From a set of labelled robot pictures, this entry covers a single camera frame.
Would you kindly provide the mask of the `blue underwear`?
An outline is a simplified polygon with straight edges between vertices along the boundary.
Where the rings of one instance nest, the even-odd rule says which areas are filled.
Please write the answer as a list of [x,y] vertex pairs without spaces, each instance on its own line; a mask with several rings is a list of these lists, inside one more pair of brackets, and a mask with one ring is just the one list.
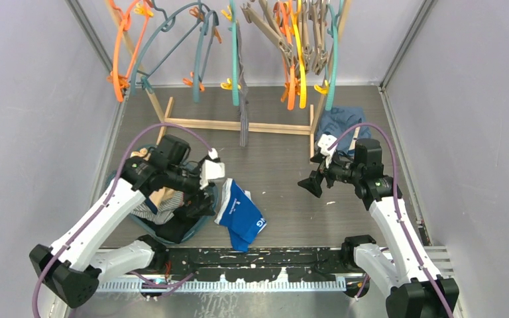
[[234,179],[225,180],[221,194],[214,222],[227,228],[235,251],[247,252],[267,221],[253,203],[251,193],[241,189]]

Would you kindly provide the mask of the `beige underwear with navy trim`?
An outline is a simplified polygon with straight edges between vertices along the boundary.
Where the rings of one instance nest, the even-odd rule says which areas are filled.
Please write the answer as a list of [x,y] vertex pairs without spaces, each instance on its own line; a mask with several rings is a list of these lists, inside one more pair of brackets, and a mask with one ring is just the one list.
[[168,213],[182,205],[182,193],[164,187],[146,198],[144,204],[154,215]]

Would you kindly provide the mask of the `slate blue clip hanger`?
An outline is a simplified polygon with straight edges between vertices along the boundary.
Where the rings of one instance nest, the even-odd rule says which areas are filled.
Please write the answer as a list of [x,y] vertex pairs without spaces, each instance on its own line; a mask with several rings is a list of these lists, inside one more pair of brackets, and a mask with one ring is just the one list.
[[149,7],[153,13],[160,15],[160,21],[149,32],[147,40],[139,46],[137,63],[152,64],[146,70],[139,70],[136,66],[131,69],[131,93],[136,93],[138,89],[151,92],[152,81],[158,77],[160,69],[184,60],[177,57],[179,53],[190,59],[190,72],[192,71],[199,31],[192,30],[196,25],[196,18],[190,14],[190,10],[198,4],[206,4],[212,8],[205,1],[177,1],[176,4],[176,7],[169,10],[158,1],[151,2]]

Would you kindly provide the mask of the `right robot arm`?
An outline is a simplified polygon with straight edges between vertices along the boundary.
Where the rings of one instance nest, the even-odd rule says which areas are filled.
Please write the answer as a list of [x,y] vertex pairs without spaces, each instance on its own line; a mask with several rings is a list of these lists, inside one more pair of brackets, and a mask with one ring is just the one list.
[[320,136],[315,155],[318,167],[298,185],[316,197],[322,183],[351,184],[386,241],[387,256],[370,235],[347,237],[341,262],[350,272],[362,269],[384,298],[388,317],[452,317],[459,297],[453,278],[445,278],[415,233],[402,193],[393,177],[384,173],[378,140],[354,141],[352,156],[338,151],[337,139]]

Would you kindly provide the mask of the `yellow hanging hanger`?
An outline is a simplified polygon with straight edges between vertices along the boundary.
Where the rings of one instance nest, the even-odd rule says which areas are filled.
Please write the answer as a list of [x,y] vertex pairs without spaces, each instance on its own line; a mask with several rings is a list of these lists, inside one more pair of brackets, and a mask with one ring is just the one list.
[[302,13],[302,2],[288,1],[291,8],[291,25],[293,26],[293,35],[295,40],[295,47],[297,52],[296,64],[296,96],[299,97],[299,108],[305,109],[307,105],[307,81],[306,81],[306,67],[303,57],[303,38],[300,30],[300,14]]

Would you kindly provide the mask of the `orange hanging hanger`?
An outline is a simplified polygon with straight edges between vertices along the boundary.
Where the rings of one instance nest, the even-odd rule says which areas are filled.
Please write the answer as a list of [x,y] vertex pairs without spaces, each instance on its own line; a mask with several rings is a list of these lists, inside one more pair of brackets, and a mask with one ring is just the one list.
[[288,49],[287,57],[283,58],[284,73],[286,74],[286,82],[284,84],[284,93],[281,101],[287,102],[287,110],[293,111],[296,100],[296,62],[293,53],[293,26],[291,25],[291,8],[285,1],[277,1],[274,5],[275,20],[278,23],[278,30],[285,36],[286,46]]

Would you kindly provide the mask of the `grey striped hanging underwear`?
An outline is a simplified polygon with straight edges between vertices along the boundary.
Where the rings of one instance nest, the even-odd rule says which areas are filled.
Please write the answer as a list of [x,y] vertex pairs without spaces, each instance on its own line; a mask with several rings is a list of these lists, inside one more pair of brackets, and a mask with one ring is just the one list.
[[245,147],[248,143],[248,133],[249,133],[249,119],[248,119],[248,111],[247,111],[247,93],[249,92],[249,87],[245,81],[244,77],[244,65],[242,59],[242,36],[241,29],[239,24],[236,27],[237,30],[237,56],[238,56],[238,83],[239,83],[239,116],[240,116],[240,138],[239,138],[239,146]]

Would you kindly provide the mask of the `right teal hanger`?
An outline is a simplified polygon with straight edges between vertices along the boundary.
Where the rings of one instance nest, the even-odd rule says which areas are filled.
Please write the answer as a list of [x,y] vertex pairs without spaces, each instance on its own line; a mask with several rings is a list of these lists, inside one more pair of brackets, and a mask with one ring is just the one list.
[[325,111],[330,111],[333,106],[336,79],[337,79],[337,66],[338,66],[338,48],[339,39],[343,32],[345,18],[347,11],[351,6],[351,1],[340,1],[338,11],[335,12],[333,5],[330,1],[325,1],[326,12],[330,15],[330,23],[328,24],[327,33],[332,38],[332,46],[327,59],[327,70],[323,78],[322,85],[314,85],[314,89],[321,94],[323,98],[323,106]]

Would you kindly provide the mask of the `black garment in basket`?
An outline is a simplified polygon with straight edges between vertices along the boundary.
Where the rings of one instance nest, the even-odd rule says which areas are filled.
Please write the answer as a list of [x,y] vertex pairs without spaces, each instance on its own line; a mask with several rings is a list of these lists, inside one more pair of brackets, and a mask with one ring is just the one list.
[[180,244],[195,236],[208,221],[208,216],[185,217],[183,207],[177,208],[173,218],[163,225],[151,223],[149,227],[162,242]]

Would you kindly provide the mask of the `grey striped garment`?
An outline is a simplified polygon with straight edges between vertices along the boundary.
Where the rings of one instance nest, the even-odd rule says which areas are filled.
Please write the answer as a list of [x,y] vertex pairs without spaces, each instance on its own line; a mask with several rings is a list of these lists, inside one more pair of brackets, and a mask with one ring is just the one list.
[[153,222],[155,225],[163,225],[173,218],[175,210],[182,205],[183,194],[178,192],[158,205],[146,199],[131,211],[131,215]]

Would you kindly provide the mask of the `blue patterned cloth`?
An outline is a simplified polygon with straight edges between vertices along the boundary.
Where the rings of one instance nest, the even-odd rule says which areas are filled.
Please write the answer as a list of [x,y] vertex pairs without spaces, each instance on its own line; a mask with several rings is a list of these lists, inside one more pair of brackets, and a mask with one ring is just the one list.
[[[357,123],[366,122],[365,113],[362,107],[348,107],[348,106],[332,106],[330,111],[324,111],[317,130],[314,135],[314,146],[316,149],[317,142],[322,134],[330,134],[334,137],[339,137],[345,130],[354,126]],[[359,127],[357,138],[371,138],[371,131],[369,127]],[[354,156],[354,148],[351,148],[354,132],[350,132],[344,137],[337,149],[344,152],[350,157]]]

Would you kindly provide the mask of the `teal laundry basket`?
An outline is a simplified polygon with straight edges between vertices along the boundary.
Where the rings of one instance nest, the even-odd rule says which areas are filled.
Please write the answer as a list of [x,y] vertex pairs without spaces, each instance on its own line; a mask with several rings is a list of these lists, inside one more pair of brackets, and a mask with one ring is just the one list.
[[215,214],[218,201],[215,185],[197,195],[162,189],[135,208],[129,218],[161,243],[180,244],[190,240]]

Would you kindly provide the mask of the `beige garment in basket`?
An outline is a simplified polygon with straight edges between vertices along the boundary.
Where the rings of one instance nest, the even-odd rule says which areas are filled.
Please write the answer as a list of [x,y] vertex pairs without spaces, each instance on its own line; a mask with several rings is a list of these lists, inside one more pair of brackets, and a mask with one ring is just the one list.
[[144,160],[148,160],[150,158],[150,148],[141,148],[133,151],[130,154],[130,158],[143,158]]

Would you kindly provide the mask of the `beige wooden hangers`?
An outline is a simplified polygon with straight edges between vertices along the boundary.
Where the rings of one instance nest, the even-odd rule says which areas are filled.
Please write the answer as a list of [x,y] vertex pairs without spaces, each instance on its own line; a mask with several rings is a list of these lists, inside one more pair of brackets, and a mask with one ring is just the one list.
[[287,72],[332,74],[350,1],[340,1],[338,9],[330,1],[256,3],[260,12],[248,1],[242,14],[278,49]]

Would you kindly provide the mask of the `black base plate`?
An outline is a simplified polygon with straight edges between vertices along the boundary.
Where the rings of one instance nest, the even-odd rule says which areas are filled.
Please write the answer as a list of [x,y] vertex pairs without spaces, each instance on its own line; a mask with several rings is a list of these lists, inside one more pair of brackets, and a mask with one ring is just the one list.
[[231,248],[167,248],[161,263],[135,270],[146,276],[177,280],[192,275],[198,282],[331,282],[337,277],[361,275],[363,270],[347,260],[341,248],[274,247],[238,252]]

